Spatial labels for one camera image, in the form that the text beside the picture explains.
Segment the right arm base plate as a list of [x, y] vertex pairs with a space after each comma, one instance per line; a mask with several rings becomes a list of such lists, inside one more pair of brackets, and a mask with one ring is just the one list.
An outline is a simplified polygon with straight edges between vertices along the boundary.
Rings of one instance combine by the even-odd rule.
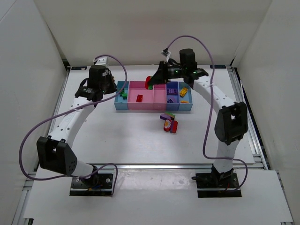
[[238, 198], [242, 197], [237, 174], [234, 172], [230, 178], [216, 183], [211, 173], [196, 173], [191, 178], [196, 181], [198, 198]]

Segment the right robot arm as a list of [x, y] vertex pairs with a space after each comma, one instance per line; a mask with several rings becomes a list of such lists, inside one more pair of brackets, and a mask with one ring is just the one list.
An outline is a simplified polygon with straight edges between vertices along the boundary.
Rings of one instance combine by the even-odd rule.
[[166, 61], [159, 63], [156, 73], [147, 79], [146, 84], [166, 84], [171, 79], [182, 78], [185, 84], [210, 104], [217, 114], [214, 131], [219, 140], [217, 155], [212, 158], [212, 172], [220, 179], [230, 176], [237, 145], [248, 131], [246, 104], [235, 102], [213, 85], [213, 76], [198, 68], [193, 49], [180, 50], [180, 62], [171, 59], [168, 49], [164, 49], [162, 54]]

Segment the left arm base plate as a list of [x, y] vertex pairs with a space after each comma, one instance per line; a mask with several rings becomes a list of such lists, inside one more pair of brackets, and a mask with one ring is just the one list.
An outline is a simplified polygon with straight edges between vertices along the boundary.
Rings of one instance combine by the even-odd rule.
[[81, 180], [73, 178], [69, 195], [111, 197], [113, 195], [114, 181], [115, 173], [113, 171], [98, 172], [89, 179]]

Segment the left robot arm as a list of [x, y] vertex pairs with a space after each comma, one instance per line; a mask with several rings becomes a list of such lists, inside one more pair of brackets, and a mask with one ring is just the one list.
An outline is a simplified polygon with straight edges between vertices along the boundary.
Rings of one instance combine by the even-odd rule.
[[116, 92], [117, 86], [111, 71], [103, 65], [89, 68], [75, 93], [71, 112], [62, 117], [60, 124], [47, 136], [37, 141], [40, 167], [66, 176], [93, 177], [95, 166], [79, 161], [72, 151], [73, 142], [87, 117], [94, 111], [97, 102], [105, 94]]

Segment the small green lego brick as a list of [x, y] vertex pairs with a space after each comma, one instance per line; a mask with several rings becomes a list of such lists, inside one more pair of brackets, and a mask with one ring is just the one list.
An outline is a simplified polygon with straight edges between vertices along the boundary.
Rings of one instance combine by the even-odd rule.
[[127, 93], [123, 93], [123, 94], [120, 94], [120, 96], [121, 96], [123, 99], [127, 99], [128, 94], [127, 94]]

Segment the yellow lego brick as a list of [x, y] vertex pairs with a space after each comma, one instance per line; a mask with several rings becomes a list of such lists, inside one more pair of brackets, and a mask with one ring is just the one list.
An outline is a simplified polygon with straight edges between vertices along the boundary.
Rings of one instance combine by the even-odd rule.
[[188, 89], [186, 87], [183, 87], [181, 90], [180, 90], [180, 96], [183, 98], [188, 92]]

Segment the red semicircle lego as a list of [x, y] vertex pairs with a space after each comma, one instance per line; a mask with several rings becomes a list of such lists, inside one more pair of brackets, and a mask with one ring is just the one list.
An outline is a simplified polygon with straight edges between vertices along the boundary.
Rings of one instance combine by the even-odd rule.
[[145, 81], [145, 88], [146, 88], [147, 90], [152, 90], [152, 89], [153, 89], [153, 86], [152, 86], [152, 85], [149, 85], [149, 81], [150, 81], [151, 78], [152, 78], [152, 76], [147, 76], [147, 78], [146, 78], [146, 81]]

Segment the lavender lego piece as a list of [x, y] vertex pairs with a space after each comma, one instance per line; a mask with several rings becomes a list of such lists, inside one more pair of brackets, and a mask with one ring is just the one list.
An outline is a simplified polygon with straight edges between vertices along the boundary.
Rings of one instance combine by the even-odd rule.
[[178, 94], [178, 90], [171, 88], [171, 89], [167, 89], [167, 95], [177, 95]]

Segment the red curved lego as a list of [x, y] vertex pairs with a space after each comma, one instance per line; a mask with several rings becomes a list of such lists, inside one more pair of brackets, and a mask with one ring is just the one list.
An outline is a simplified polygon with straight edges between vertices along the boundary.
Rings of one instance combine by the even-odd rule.
[[142, 101], [143, 101], [143, 95], [138, 94], [137, 97], [136, 97], [136, 102], [141, 103]]

